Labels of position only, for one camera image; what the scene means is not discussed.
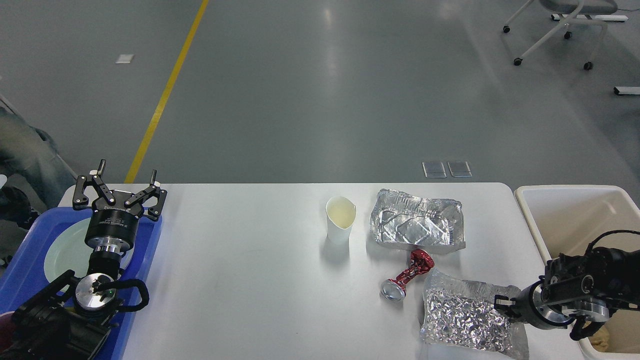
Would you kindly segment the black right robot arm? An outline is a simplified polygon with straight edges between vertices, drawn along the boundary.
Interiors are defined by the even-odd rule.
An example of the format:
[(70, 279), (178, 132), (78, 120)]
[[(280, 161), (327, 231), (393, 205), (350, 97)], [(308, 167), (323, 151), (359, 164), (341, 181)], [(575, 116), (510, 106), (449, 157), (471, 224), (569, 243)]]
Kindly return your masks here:
[(512, 322), (539, 330), (571, 328), (570, 338), (592, 337), (619, 311), (637, 312), (640, 253), (598, 246), (605, 237), (638, 235), (617, 229), (600, 234), (581, 255), (560, 253), (547, 260), (538, 281), (515, 297), (496, 294), (493, 307)]

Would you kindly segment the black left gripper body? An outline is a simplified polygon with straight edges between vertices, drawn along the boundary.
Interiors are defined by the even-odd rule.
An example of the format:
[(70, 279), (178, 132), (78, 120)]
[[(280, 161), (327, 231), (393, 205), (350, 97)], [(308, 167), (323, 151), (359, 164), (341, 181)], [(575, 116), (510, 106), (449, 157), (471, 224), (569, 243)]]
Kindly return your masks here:
[(119, 252), (135, 248), (140, 217), (126, 210), (107, 208), (92, 210), (84, 238), (92, 249), (114, 245)]

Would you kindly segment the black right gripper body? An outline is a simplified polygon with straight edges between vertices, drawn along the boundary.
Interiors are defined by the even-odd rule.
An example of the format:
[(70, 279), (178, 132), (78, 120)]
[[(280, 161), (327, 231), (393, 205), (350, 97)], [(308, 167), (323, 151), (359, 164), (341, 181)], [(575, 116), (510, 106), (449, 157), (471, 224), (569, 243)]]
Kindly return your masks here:
[(512, 321), (529, 324), (538, 330), (566, 329), (570, 317), (543, 303), (542, 285), (542, 281), (537, 281), (519, 293), (512, 306), (515, 314)]

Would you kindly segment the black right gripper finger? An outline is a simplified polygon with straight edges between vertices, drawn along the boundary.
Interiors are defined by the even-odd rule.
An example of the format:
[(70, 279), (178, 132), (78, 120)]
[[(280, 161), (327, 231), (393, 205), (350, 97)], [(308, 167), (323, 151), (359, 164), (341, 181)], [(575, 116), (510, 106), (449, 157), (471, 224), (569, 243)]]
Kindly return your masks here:
[(516, 298), (510, 298), (502, 294), (494, 296), (494, 309), (510, 321), (521, 321), (522, 313), (518, 307)]

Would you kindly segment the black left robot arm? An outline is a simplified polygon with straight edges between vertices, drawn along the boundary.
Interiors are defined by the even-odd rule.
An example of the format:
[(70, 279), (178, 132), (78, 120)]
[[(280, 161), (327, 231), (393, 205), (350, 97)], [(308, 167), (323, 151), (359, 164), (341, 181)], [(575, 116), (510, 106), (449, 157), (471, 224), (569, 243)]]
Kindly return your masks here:
[(135, 250), (140, 221), (157, 222), (168, 192), (151, 171), (148, 185), (130, 192), (103, 181), (106, 161), (77, 178), (74, 211), (90, 211), (84, 243), (87, 271), (67, 269), (11, 313), (3, 360), (93, 360), (115, 328), (114, 317), (150, 303), (144, 280), (125, 278), (122, 260)]

